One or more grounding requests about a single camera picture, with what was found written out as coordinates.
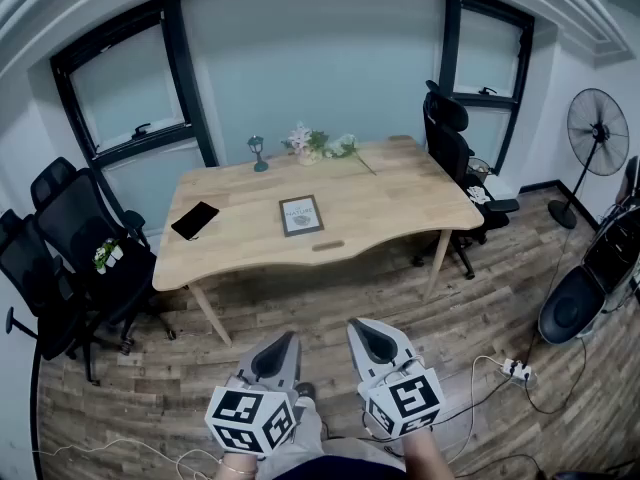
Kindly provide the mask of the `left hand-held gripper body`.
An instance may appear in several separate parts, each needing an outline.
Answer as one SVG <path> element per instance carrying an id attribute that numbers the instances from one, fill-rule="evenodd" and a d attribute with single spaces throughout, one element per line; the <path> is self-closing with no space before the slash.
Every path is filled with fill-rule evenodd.
<path id="1" fill-rule="evenodd" d="M 269 456 L 299 422 L 294 411 L 297 382 L 276 383 L 239 370 L 225 386 L 215 388 L 205 423 L 224 450 Z"/>

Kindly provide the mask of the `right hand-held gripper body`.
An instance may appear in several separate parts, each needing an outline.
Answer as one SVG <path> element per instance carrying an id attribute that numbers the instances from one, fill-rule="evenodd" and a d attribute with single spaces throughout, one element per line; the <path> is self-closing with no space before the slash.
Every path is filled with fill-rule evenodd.
<path id="1" fill-rule="evenodd" d="M 358 393 L 380 439 L 399 439 L 431 425 L 445 405 L 435 370 L 426 368 L 422 357 L 385 367 L 362 381 Z"/>

